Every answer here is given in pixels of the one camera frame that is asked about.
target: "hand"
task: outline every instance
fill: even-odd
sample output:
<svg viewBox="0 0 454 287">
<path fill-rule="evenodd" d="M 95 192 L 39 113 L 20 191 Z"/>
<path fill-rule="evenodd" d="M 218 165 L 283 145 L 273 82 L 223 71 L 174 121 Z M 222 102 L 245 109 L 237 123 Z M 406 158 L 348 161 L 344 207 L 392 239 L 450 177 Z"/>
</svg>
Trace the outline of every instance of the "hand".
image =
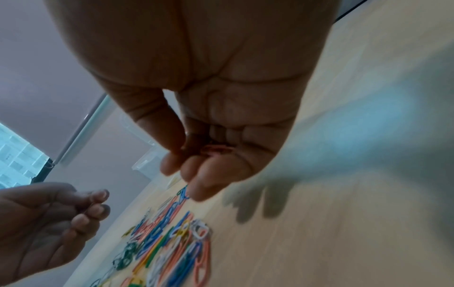
<svg viewBox="0 0 454 287">
<path fill-rule="evenodd" d="M 109 215 L 108 191 L 66 183 L 0 191 L 0 286 L 75 259 Z"/>
<path fill-rule="evenodd" d="M 171 153 L 204 200 L 262 170 L 284 144 L 338 0 L 47 0 L 81 63 Z M 162 89 L 176 92 L 183 125 Z M 214 140 L 235 146 L 199 155 Z"/>
</svg>

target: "window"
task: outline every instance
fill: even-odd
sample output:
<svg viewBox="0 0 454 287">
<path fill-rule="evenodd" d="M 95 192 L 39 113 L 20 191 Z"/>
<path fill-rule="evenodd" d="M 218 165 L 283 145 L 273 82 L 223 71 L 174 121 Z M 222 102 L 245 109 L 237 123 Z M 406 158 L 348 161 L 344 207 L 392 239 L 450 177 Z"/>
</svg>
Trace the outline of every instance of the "window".
<svg viewBox="0 0 454 287">
<path fill-rule="evenodd" d="M 49 157 L 0 123 L 0 189 L 30 184 Z"/>
</svg>

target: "wooden table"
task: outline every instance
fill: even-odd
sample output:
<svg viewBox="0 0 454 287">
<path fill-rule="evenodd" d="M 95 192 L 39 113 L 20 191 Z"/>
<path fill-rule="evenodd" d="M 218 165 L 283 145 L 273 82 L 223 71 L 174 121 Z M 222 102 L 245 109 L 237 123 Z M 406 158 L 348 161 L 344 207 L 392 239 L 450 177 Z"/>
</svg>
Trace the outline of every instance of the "wooden table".
<svg viewBox="0 0 454 287">
<path fill-rule="evenodd" d="M 65 286 L 183 185 L 144 190 Z M 370 0 L 334 25 L 272 164 L 185 208 L 214 231 L 210 286 L 451 287 L 453 195 L 454 5 Z"/>
</svg>

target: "gray wall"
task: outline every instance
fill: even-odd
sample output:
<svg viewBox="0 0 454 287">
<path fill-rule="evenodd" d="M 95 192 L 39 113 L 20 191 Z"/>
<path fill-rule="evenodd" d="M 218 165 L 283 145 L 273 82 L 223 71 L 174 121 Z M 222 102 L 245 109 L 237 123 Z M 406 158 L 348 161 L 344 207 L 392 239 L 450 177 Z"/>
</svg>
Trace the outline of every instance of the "gray wall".
<svg viewBox="0 0 454 287">
<path fill-rule="evenodd" d="M 63 286 L 98 238 L 147 186 L 149 179 L 131 167 L 150 146 L 120 124 L 122 111 L 112 102 L 103 105 L 71 148 L 71 152 L 49 174 L 48 182 L 68 182 L 79 191 L 107 188 L 111 215 L 72 263 L 26 278 L 14 287 Z"/>
</svg>

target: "table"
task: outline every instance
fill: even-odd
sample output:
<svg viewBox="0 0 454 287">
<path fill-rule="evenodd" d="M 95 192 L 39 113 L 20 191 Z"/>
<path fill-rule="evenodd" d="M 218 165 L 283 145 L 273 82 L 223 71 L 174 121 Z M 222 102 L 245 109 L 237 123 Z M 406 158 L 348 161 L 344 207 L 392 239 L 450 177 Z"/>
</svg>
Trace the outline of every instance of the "table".
<svg viewBox="0 0 454 287">
<path fill-rule="evenodd" d="M 209 286 L 453 285 L 453 15 L 450 0 L 370 0 L 333 26 L 277 158 L 185 205 L 214 231 Z M 65 286 L 183 186 L 145 189 Z"/>
</svg>

